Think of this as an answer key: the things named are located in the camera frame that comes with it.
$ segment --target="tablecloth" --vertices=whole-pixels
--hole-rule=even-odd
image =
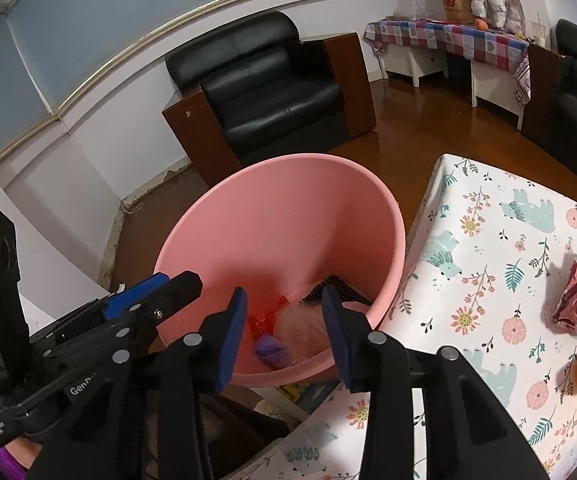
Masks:
[[[550,477],[564,480],[577,464],[577,337],[554,326],[551,314],[577,258],[577,204],[517,175],[444,155],[408,242],[400,290],[380,330],[408,348],[460,349]],[[338,387],[279,446],[231,478],[356,479],[369,399]],[[414,402],[415,479],[423,480],[417,390]]]
[[[466,25],[435,22],[369,23],[364,37],[371,42],[378,56],[384,46],[393,43],[444,50],[465,59],[486,63],[511,72],[518,82],[515,98],[521,106],[531,100],[529,42],[497,31],[481,31]]]

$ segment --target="pink bucket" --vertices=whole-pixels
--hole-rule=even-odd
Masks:
[[[159,326],[160,337],[168,345],[196,331],[205,316],[226,308],[236,286],[248,294],[249,314],[257,314],[329,274],[375,299],[366,316],[376,327],[393,301],[404,259],[399,207],[369,170],[318,153],[265,160],[211,189],[169,234],[155,272],[193,270],[204,289],[199,300]],[[253,345],[247,325],[233,384],[279,386],[335,376],[331,349],[272,370]]]

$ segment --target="brown floor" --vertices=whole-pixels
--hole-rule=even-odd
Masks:
[[[427,76],[419,89],[410,78],[371,83],[377,127],[331,153],[377,174],[399,202],[408,229],[435,161],[453,153],[524,176],[577,201],[577,177],[516,129],[517,117],[481,102],[470,89]],[[193,167],[144,197],[126,217],[111,280],[132,286],[151,275],[160,248],[175,223],[208,187]]]

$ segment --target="checkered tablecloth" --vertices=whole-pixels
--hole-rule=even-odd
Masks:
[[[521,105],[531,98],[529,73],[529,42],[505,32],[486,32],[465,25],[436,22],[380,22],[369,23],[364,37],[371,42],[378,56],[384,46],[393,43],[444,50],[469,60],[486,63],[514,74],[518,80],[515,97]]]

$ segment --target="baseboard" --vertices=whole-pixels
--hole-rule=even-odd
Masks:
[[[184,155],[174,165],[169,166],[164,171],[155,175],[151,180],[149,180],[143,186],[138,187],[136,190],[134,190],[133,193],[128,195],[124,200],[122,200],[124,207],[126,209],[131,209],[134,205],[136,205],[137,202],[139,202],[139,200],[143,196],[146,196],[153,189],[155,189],[158,186],[161,186],[167,180],[174,177],[175,175],[180,173],[182,170],[185,170],[186,168],[188,168],[191,164],[192,164],[192,162],[190,161],[190,158],[188,158],[187,155]]]
[[[108,234],[108,241],[102,253],[102,263],[100,263],[100,272],[97,276],[97,283],[103,286],[110,292],[110,277],[113,274],[113,267],[115,266],[115,256],[118,253],[118,244],[120,243],[120,235],[122,234],[122,226],[124,225],[124,208],[120,205],[113,226],[110,228]]]
[[[382,71],[381,70],[373,70],[372,72],[368,72],[369,81],[377,81],[378,79],[382,79]]]

